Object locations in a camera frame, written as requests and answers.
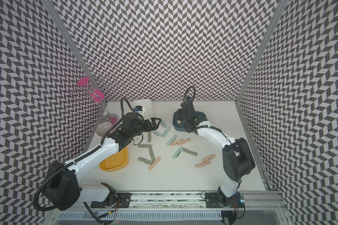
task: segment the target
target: black and white patterned wall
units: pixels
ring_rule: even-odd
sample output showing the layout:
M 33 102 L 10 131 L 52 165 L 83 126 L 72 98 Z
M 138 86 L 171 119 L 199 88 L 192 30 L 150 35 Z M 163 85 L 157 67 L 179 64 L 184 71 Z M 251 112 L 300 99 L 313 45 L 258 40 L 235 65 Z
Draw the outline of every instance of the black and white patterned wall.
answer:
M 96 78 L 121 97 L 234 99 L 276 0 L 54 0 Z
M 0 0 L 0 224 L 41 222 L 31 201 L 49 164 L 83 150 L 98 113 L 68 102 L 82 77 L 39 1 Z
M 338 1 L 290 1 L 241 106 L 293 221 L 338 224 Z

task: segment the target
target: white table surface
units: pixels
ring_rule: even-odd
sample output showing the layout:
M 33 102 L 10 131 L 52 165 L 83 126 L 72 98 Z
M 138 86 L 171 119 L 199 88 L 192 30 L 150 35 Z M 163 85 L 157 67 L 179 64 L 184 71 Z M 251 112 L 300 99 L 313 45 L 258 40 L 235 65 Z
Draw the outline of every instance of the white table surface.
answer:
M 124 102 L 124 112 L 130 112 Z M 216 149 L 212 143 L 195 133 L 176 131 L 172 124 L 173 113 L 180 107 L 179 101 L 154 101 L 153 117 L 161 118 L 171 129 L 165 138 L 158 137 L 152 133 L 153 151 L 155 157 L 160 156 L 160 162 L 149 171 L 149 165 L 138 160 L 143 157 L 150 160 L 147 148 L 138 148 L 133 142 L 128 145 L 129 164 L 124 169 L 115 172 L 105 172 L 99 165 L 91 169 L 80 183 L 96 184 L 106 182 L 116 190 L 120 191 L 200 191 L 217 190 L 226 176 L 223 169 L 222 150 Z M 220 128 L 225 134 L 247 139 L 243 125 L 239 118 L 237 109 L 233 101 L 194 101 L 196 111 L 202 111 L 207 115 L 207 119 L 213 126 Z M 111 113 L 121 115 L 120 102 L 109 102 L 107 109 Z M 164 128 L 159 125 L 158 132 L 163 133 Z M 181 152 L 176 159 L 172 156 L 179 146 L 167 146 L 167 141 L 177 135 L 178 138 L 191 138 L 190 142 L 182 145 L 191 151 L 198 152 L 198 156 L 193 156 Z M 90 148 L 100 142 L 101 137 L 95 134 Z M 134 138 L 135 143 L 141 137 Z M 148 144 L 147 133 L 144 133 L 142 144 Z M 196 168 L 195 164 L 201 163 L 201 159 L 215 153 L 216 158 L 211 160 L 211 164 Z M 265 190 L 260 177 L 258 168 L 243 180 L 240 190 Z

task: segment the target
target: blue bowl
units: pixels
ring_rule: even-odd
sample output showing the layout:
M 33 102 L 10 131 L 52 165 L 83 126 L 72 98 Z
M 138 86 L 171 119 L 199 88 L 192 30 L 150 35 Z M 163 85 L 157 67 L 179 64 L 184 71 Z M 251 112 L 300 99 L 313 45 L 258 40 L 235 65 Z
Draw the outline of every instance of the blue bowl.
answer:
M 200 111 L 195 111 L 195 113 L 197 114 L 197 116 L 202 116 L 205 119 L 207 119 L 207 116 L 205 115 L 205 113 L 200 112 Z M 180 124 L 178 124 L 177 120 L 175 119 L 176 115 L 177 115 L 177 112 L 175 112 L 174 115 L 173 115 L 173 126 L 174 126 L 174 129 L 177 130 L 177 131 L 185 131 L 184 122 L 182 121 Z

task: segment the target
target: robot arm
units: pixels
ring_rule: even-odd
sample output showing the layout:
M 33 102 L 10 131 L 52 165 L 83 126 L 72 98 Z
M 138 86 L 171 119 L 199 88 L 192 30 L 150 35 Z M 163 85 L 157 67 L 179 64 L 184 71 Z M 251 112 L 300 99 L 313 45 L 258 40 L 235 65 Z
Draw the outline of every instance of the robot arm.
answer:
M 194 98 L 189 97 L 181 104 L 181 109 L 176 112 L 177 120 L 184 122 L 187 132 L 195 132 L 208 139 L 217 148 L 222 149 L 223 168 L 227 176 L 218 188 L 218 197 L 223 206 L 229 206 L 243 176 L 255 168 L 253 156 L 246 140 L 229 137 L 220 129 L 212 126 L 205 118 L 197 116 L 193 100 Z M 64 164 L 60 162 L 51 164 L 46 179 L 34 195 L 34 208 L 39 211 L 55 208 L 65 210 L 77 201 L 105 202 L 109 206 L 115 203 L 115 189 L 108 184 L 80 187 L 78 181 L 105 158 L 125 148 L 133 137 L 156 130 L 161 120 L 157 118 L 151 118 L 151 120 L 151 122 L 148 119 L 144 120 L 142 116 L 140 119 L 139 114 L 135 112 L 127 113 L 117 123 L 122 121 L 122 124 L 118 126 L 120 130 L 117 128 L 113 133 L 105 135 L 99 145 Z M 54 206 L 43 208 L 38 205 L 41 192 Z
M 35 209 L 39 211 L 47 211 L 55 208 L 65 210 L 77 201 L 107 202 L 108 205 L 115 203 L 115 189 L 108 184 L 79 185 L 78 181 L 101 161 L 124 149 L 135 136 L 156 130 L 161 119 L 151 118 L 150 122 L 148 119 L 144 120 L 138 113 L 130 112 L 124 115 L 117 124 L 121 121 L 122 124 L 118 126 L 116 131 L 105 135 L 100 144 L 91 150 L 64 164 L 54 162 L 49 166 L 46 179 L 33 198 L 33 206 Z M 42 192 L 54 206 L 47 208 L 40 207 L 37 202 L 40 192 Z
M 198 116 L 193 106 L 194 97 L 186 96 L 189 89 L 185 92 L 183 103 L 180 104 L 181 108 L 174 116 L 179 124 L 184 123 L 188 133 L 194 132 L 205 137 L 217 148 L 222 149 L 223 169 L 227 176 L 218 188 L 218 198 L 223 206 L 228 207 L 233 202 L 235 191 L 239 188 L 242 178 L 255 168 L 255 161 L 244 138 L 229 137 L 206 118 Z

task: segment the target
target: beige piece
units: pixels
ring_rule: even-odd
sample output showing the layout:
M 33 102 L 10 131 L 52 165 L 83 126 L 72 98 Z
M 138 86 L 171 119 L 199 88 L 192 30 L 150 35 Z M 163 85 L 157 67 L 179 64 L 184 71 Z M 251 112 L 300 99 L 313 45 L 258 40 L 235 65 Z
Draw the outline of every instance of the beige piece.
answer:
M 177 145 L 182 145 L 182 144 L 185 144 L 186 142 L 189 142 L 191 139 L 190 138 L 187 138 L 181 142 L 178 142 Z
M 205 162 L 205 161 L 211 160 L 211 159 L 214 158 L 215 156 L 216 156 L 215 154 L 212 154 L 212 155 L 210 155 L 210 156 L 207 156 L 207 157 L 203 158 L 201 161 L 202 161 L 202 162 Z
M 195 167 L 200 168 L 200 167 L 203 167 L 209 164 L 211 164 L 211 162 L 208 160 L 208 161 L 202 162 L 201 164 L 195 164 Z
M 176 141 L 173 141 L 171 144 L 170 144 L 170 146 L 174 146 L 174 145 L 176 145 L 177 143 L 179 143 L 179 142 L 182 142 L 183 141 L 183 139 L 182 138 L 180 138 L 180 139 L 178 139 L 178 140 L 176 140 Z
M 152 170 L 154 168 L 154 166 L 156 166 L 158 164 L 158 162 L 160 161 L 160 159 L 161 159 L 160 156 L 158 156 L 156 158 L 156 160 L 153 162 L 153 164 L 149 166 L 149 170 Z

